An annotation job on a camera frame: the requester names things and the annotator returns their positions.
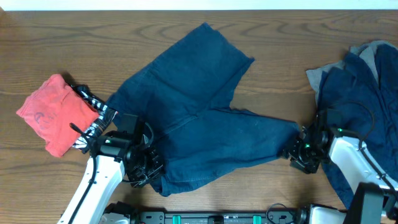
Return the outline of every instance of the pink towel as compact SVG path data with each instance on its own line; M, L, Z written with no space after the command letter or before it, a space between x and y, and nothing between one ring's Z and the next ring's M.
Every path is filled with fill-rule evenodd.
M45 140L45 149L55 157L62 157L80 136L69 123L84 131L99 116L60 74L52 75L28 96L17 114Z

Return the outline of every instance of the gray cloth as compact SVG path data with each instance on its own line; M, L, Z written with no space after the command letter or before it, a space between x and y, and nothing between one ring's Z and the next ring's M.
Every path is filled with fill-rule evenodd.
M396 48L394 45L390 44L384 40L376 40L368 44L363 44L359 47L350 47L349 51L352 54L358 55L368 67L371 69L374 78L376 79L376 83L379 85L379 74L377 74L376 64L374 63L374 56L377 52L377 47L382 44L387 44L391 47ZM319 88L322 80L322 73L329 72L332 68L340 68L343 69L345 67L344 61L340 60L336 63L331 63L329 65L325 65L323 67L307 70L305 73L307 74L307 78L310 82L311 88L315 91L315 101L318 104L318 96L319 96Z

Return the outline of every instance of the table surface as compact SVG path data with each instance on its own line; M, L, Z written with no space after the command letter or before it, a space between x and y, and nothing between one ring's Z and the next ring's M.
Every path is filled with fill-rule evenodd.
M27 96L67 71L106 100L203 22L256 59L231 106L299 124L315 112L307 69L338 61L352 45L398 45L396 11L0 12L0 223L57 222L88 159L75 149L61 159L45 151L16 115ZM344 208L322 170L305 175L282 159L169 197L121 184L111 197L118 200L168 211L261 211L276 202Z

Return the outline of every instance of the navy blue fabric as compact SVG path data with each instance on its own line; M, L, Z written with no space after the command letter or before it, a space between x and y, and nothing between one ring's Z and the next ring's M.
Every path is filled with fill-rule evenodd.
M386 44L377 48L375 63L380 86L361 58L349 53L344 61L344 69L333 68L322 75L318 109L344 101L366 105L374 113L376 125L365 142L384 171L398 180L398 51ZM361 106L345 103L334 108L343 114L345 126L342 128L357 131L363 136L371 128L371 115ZM353 193L343 174L334 165L323 165L323 169L348 208Z
M155 132L163 196L195 190L240 167L277 159L297 124L231 110L234 89L254 61L208 24L191 31L126 80L107 105L136 114Z

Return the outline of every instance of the wooden table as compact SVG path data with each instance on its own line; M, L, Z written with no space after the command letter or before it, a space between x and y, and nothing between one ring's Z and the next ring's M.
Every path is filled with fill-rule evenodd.
M256 61L231 104L311 122L305 70L336 62L376 39L398 45L396 11L3 12L0 17L0 223L56 223L80 183L88 155L63 158L15 112L51 74L68 71L106 100L122 82L203 22ZM265 210L275 202L344 208L324 173L278 160L238 169L194 192L162 197L150 186L117 187L111 201L139 208Z

